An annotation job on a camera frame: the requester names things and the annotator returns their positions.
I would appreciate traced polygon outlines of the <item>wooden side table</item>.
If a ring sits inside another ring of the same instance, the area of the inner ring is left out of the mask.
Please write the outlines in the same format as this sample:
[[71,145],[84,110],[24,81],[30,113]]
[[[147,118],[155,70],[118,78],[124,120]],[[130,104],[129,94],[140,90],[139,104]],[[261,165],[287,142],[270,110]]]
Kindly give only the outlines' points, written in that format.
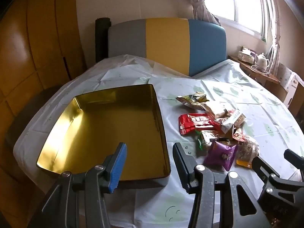
[[264,86],[268,91],[274,94],[277,98],[279,98],[282,102],[284,102],[287,92],[285,89],[280,85],[280,81],[272,74],[263,74],[253,70],[251,66],[245,62],[242,62],[237,57],[228,56],[230,60],[238,62],[240,64],[241,70],[246,73],[249,77],[260,83]]

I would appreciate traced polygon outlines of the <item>clear orange-edged nut packet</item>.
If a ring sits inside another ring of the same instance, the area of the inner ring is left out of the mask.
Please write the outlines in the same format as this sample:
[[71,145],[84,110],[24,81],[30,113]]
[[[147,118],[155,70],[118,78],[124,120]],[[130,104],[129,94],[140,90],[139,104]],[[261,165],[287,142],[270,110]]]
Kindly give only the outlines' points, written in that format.
[[240,142],[237,153],[236,164],[245,168],[252,169],[252,161],[260,154],[258,142],[251,136],[245,135],[244,142]]

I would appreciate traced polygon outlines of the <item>tissue box on side table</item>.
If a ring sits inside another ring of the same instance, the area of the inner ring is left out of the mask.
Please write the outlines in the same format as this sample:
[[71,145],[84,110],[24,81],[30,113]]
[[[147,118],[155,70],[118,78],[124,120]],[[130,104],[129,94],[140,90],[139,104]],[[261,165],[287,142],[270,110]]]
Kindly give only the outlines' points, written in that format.
[[237,55],[237,58],[245,63],[253,65],[256,62],[256,52],[244,46]]

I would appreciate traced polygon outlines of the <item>white teapot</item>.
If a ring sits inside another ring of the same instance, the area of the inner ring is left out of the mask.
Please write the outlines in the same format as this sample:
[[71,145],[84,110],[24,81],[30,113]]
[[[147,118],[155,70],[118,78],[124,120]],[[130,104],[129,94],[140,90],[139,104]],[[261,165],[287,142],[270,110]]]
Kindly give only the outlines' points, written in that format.
[[269,66],[269,59],[266,58],[265,54],[262,52],[255,56],[255,65],[259,68],[266,70]]

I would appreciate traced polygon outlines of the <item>small shiny red snack packet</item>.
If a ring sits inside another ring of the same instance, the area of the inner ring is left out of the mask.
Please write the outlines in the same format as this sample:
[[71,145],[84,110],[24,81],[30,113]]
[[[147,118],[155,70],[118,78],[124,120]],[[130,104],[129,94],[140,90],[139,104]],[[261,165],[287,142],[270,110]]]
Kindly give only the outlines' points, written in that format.
[[243,134],[243,131],[241,128],[233,128],[232,130],[232,138],[236,140],[237,142],[246,142],[245,135]]

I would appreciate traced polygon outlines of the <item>yellow green snack packet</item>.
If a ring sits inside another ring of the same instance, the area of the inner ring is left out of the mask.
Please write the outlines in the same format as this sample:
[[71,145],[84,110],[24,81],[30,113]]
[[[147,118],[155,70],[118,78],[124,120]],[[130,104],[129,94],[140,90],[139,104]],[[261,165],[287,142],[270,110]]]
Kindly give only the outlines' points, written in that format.
[[195,93],[185,96],[177,96],[176,100],[181,102],[183,105],[186,105],[188,107],[193,107],[194,109],[201,107],[203,103],[209,101],[206,94],[204,93]]

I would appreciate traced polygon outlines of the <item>large red snack packet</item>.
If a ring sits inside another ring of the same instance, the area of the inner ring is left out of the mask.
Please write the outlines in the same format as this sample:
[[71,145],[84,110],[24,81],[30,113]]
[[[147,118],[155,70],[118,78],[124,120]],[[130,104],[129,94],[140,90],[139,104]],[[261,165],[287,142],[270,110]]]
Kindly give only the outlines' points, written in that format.
[[187,135],[196,130],[221,130],[221,124],[206,113],[182,114],[178,117],[178,127],[181,135]]

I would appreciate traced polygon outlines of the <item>white long snack stick packet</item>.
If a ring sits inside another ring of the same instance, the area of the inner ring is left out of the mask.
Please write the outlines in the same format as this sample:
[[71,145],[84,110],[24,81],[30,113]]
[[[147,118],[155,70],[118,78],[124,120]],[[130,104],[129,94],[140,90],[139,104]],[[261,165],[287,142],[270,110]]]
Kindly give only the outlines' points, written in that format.
[[233,126],[240,127],[244,122],[246,116],[239,110],[232,110],[228,112],[229,117],[225,117],[221,122],[221,131],[227,133]]

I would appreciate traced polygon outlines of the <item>purple snack packet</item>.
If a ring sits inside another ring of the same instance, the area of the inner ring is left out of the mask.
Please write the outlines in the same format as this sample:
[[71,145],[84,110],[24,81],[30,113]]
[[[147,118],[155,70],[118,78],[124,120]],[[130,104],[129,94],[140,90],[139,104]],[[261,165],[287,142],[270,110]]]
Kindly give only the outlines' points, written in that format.
[[237,149],[238,146],[236,144],[228,146],[215,140],[212,142],[203,164],[221,166],[226,171],[230,171],[237,153]]

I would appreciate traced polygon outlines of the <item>white green-patterned tablecloth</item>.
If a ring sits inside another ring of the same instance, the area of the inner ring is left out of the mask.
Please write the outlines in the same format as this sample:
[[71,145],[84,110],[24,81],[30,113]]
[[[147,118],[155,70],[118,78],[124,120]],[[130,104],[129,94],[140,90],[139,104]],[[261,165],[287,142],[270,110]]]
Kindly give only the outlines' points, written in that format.
[[[54,180],[36,162],[51,128],[64,108],[79,94],[92,91],[152,84],[162,113],[169,156],[172,146],[181,143],[185,153],[203,162],[198,156],[197,135],[181,136],[178,117],[185,113],[207,112],[218,123],[229,119],[234,111],[245,117],[240,125],[247,139],[256,140],[259,156],[282,178],[293,178],[296,167],[284,159],[288,148],[303,156],[303,132],[287,107],[272,93],[247,76],[240,65],[225,60],[194,77],[182,74],[148,59],[131,55],[100,61],[80,77],[65,84],[35,114],[15,143],[13,154],[18,165],[36,185],[47,192]],[[204,93],[209,100],[200,107],[186,106],[176,97]],[[118,227],[186,227],[193,197],[182,189],[174,162],[165,188],[116,190],[107,198],[111,224]]]

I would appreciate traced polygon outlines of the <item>gold rectangular tin tray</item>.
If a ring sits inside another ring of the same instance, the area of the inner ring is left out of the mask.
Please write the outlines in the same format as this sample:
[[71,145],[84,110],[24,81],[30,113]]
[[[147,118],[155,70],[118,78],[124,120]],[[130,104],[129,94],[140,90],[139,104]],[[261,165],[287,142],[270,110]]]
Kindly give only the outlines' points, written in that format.
[[171,173],[156,92],[151,84],[74,97],[53,125],[37,160],[52,173],[81,173],[127,145],[122,181],[160,180]]

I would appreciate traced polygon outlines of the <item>black rolled mat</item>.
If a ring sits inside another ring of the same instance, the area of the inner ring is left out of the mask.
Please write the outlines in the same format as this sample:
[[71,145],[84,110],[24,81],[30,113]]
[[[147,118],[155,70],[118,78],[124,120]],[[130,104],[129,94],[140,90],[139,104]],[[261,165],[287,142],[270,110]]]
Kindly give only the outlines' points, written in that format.
[[95,20],[95,62],[108,58],[108,31],[111,20],[102,17]]

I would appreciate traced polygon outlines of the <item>beige sesame pastry packet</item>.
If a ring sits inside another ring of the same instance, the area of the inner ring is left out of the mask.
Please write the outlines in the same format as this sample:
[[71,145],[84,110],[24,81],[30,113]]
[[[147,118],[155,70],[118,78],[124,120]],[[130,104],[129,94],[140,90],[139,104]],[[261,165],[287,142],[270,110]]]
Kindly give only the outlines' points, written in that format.
[[235,109],[228,109],[223,104],[214,101],[207,101],[202,104],[202,107],[212,118],[224,118],[229,117],[229,111]]

